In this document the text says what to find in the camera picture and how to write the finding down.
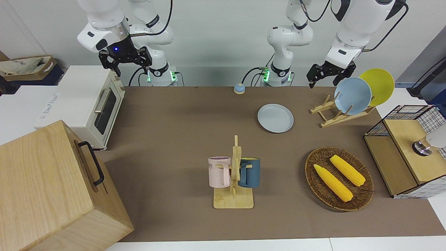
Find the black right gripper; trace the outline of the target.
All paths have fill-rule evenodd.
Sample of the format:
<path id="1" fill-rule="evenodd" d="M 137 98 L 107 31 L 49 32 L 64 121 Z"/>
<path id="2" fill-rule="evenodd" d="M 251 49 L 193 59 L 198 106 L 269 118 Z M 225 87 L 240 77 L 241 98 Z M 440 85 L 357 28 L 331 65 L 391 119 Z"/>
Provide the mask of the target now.
<path id="1" fill-rule="evenodd" d="M 102 67 L 114 71 L 118 77 L 121 76 L 121 70 L 118 68 L 120 63 L 139 64 L 143 68 L 147 68 L 153 63 L 148 48 L 140 48 L 137 53 L 130 35 L 122 41 L 107 46 L 106 50 L 99 51 Z"/>

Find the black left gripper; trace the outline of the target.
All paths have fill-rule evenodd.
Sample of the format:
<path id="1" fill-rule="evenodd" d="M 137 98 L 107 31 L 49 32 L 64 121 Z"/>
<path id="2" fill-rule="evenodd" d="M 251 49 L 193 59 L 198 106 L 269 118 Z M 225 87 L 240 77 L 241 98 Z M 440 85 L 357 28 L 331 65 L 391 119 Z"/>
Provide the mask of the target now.
<path id="1" fill-rule="evenodd" d="M 314 64 L 307 72 L 306 78 L 308 79 L 309 87 L 313 88 L 319 80 L 319 76 L 336 76 L 335 86 L 337 86 L 343 79 L 351 77 L 355 69 L 356 64 L 353 61 L 345 69 L 325 61 L 322 65 Z"/>

